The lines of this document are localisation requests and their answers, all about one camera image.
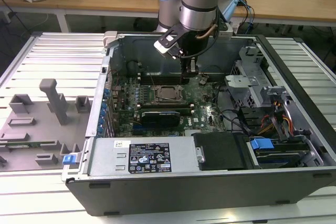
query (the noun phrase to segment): green circuit board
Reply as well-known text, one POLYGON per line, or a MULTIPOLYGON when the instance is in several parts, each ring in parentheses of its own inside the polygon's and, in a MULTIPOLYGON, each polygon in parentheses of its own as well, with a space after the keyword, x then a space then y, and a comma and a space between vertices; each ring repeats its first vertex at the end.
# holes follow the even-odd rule
POLYGON ((196 132, 222 132, 225 131, 223 119, 220 118, 216 105, 213 103, 215 89, 213 83, 199 85, 201 76, 191 78, 186 85, 177 85, 180 90, 181 104, 193 103, 191 115, 182 115, 177 127, 141 130, 141 134, 134 134, 134 128, 141 128, 137 111, 137 104, 156 104, 159 98, 155 96, 155 89, 161 86, 140 85, 136 78, 123 78, 114 83, 113 87, 123 87, 123 90, 113 96, 114 112, 118 114, 116 137, 150 137, 150 136, 188 136, 196 132))

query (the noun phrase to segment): wooden desk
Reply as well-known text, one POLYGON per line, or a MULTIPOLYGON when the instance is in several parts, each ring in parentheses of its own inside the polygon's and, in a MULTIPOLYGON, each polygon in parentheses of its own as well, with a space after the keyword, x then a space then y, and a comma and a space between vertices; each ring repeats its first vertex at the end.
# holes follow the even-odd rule
MULTIPOLYGON (((66 15, 157 17, 159 0, 46 0, 29 3, 5 0, 16 12, 57 15, 61 30, 69 32, 66 15)), ((335 0, 247 0, 256 12, 256 23, 336 26, 335 0)), ((8 8, 0 2, 0 10, 8 8)), ((238 7, 234 22, 241 22, 246 11, 238 7)))
POLYGON ((257 23, 262 20, 262 23, 336 26, 335 0, 247 0, 247 2, 256 12, 257 23))

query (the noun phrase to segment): floor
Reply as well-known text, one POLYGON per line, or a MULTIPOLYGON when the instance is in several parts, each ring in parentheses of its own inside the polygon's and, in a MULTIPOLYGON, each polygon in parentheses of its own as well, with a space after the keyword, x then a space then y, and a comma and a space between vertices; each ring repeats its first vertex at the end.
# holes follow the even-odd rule
MULTIPOLYGON (((30 31, 50 31, 60 32, 57 18, 55 15, 47 14, 17 14, 21 21, 30 31)), ((101 33, 101 23, 99 16, 79 16, 69 15, 68 23, 74 33, 101 33)), ((135 18, 131 17, 106 17, 106 30, 117 31, 134 31, 133 23, 135 18)), ((303 30, 299 30, 298 26, 293 26, 291 31, 285 36, 281 35, 283 26, 255 24, 255 28, 251 34, 263 34, 267 37, 300 37, 303 41, 321 58, 327 58, 325 63, 336 71, 336 29, 330 27, 309 27, 305 26, 303 30)), ((137 31, 152 31, 156 28, 156 19, 143 18, 138 22, 137 31)), ((239 30, 245 33, 247 25, 243 25, 239 30)), ((12 59, 20 51, 21 47, 29 38, 29 34, 25 32, 24 27, 13 16, 12 22, 5 25, 0 23, 0 75, 5 71, 12 59)))

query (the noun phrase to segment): motherboard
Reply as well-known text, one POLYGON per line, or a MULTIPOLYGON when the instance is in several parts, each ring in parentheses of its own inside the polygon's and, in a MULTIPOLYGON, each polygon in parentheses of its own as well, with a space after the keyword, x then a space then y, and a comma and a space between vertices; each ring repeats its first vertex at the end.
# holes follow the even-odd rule
POLYGON ((225 131, 215 99, 216 89, 207 76, 188 84, 157 78, 114 77, 109 107, 115 137, 191 136, 197 132, 225 131))

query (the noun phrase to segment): power supply label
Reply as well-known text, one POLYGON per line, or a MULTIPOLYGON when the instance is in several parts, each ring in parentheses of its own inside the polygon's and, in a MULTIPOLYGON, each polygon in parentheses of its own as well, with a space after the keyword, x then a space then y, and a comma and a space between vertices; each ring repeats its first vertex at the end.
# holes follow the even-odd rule
POLYGON ((172 171, 169 144, 130 144, 130 173, 169 173, 172 171))

